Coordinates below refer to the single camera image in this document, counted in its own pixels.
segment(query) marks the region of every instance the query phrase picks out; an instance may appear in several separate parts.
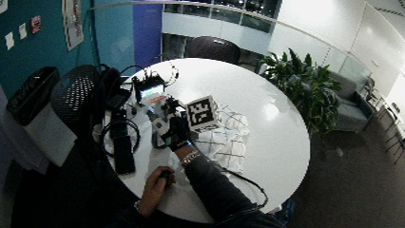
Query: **computer mouse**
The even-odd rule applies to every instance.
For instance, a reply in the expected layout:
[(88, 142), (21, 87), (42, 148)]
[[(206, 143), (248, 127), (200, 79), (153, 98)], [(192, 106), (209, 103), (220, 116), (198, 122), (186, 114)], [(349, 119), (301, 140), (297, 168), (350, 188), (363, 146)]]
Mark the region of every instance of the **computer mouse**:
[(160, 178), (165, 179), (165, 186), (164, 187), (166, 188), (172, 184), (172, 178), (173, 178), (172, 173), (168, 170), (165, 170), (161, 173)]

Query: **cushion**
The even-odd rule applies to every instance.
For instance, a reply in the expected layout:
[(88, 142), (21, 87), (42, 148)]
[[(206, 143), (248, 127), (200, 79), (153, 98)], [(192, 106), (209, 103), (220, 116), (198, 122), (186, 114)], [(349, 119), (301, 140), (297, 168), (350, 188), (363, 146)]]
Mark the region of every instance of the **cushion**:
[(339, 96), (337, 96), (339, 104), (341, 105), (350, 105), (350, 106), (357, 106), (357, 104), (354, 102), (350, 102), (349, 100), (341, 98)]
[(362, 110), (351, 105), (341, 104), (338, 107), (339, 119), (337, 130), (361, 131), (367, 125), (367, 117)]
[(338, 83), (341, 83), (341, 90), (335, 91), (337, 95), (350, 101), (355, 92), (355, 83), (337, 72), (330, 71), (329, 75)]

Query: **wristwatch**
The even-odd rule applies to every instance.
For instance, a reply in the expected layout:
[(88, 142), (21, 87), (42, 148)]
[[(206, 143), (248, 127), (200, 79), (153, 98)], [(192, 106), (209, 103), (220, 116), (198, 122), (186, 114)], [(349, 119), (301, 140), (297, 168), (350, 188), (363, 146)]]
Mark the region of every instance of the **wristwatch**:
[(190, 162), (201, 156), (201, 153), (197, 150), (193, 150), (181, 160), (181, 165), (186, 167)]

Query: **gray sofa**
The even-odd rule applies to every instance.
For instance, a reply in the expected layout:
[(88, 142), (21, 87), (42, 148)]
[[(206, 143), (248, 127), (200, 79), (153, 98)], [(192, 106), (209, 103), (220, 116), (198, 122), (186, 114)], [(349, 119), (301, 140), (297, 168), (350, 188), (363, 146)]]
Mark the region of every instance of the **gray sofa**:
[(341, 83), (341, 91), (337, 91), (339, 100), (339, 119), (335, 130), (363, 130), (367, 126), (374, 111), (363, 97), (355, 91), (355, 83), (335, 72), (330, 71), (330, 77)]

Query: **white paper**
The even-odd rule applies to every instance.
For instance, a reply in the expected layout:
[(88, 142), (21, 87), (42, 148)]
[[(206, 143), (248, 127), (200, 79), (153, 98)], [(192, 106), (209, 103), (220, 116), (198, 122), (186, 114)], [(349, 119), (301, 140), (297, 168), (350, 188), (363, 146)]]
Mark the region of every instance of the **white paper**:
[(8, 50), (13, 47), (13, 33), (10, 32), (5, 36), (5, 45), (8, 46)]
[(8, 9), (8, 0), (0, 0), (0, 13)]
[(20, 31), (20, 40), (22, 40), (26, 37), (25, 23), (18, 26), (18, 31)]

